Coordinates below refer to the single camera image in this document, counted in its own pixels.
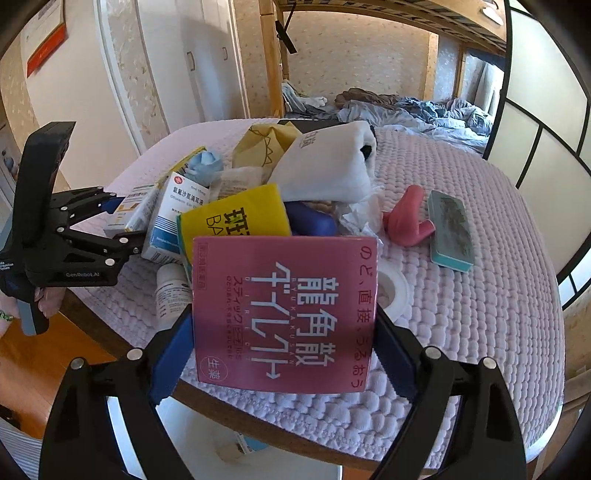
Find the person left hand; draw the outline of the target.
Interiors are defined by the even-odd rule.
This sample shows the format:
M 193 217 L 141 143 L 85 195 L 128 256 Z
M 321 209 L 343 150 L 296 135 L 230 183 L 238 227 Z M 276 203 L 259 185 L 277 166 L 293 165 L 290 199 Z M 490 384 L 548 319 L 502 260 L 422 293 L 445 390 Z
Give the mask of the person left hand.
M 35 302 L 38 304 L 40 312 L 46 317 L 51 318 L 60 310 L 65 296 L 66 289 L 61 287 L 37 288 L 35 292 Z M 17 299 L 1 293 L 1 318 L 11 321 L 19 318 Z

